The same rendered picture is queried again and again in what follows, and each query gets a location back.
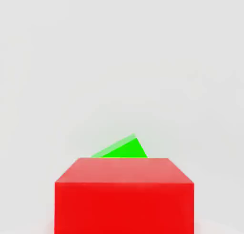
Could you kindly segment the small red cube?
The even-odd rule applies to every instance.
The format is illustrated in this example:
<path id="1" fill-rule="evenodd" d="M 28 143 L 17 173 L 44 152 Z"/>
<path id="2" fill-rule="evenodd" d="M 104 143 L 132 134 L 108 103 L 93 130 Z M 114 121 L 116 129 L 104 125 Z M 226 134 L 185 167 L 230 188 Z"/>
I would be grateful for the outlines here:
<path id="1" fill-rule="evenodd" d="M 55 182 L 54 234 L 194 234 L 194 183 L 167 158 L 79 158 Z"/>

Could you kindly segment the small green cube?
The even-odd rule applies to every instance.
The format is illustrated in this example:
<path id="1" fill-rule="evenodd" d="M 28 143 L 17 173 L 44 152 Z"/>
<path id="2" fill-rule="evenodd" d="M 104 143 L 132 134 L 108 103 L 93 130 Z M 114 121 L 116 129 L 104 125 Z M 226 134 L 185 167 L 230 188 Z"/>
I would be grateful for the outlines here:
<path id="1" fill-rule="evenodd" d="M 138 138 L 133 133 L 91 156 L 92 158 L 147 158 Z"/>

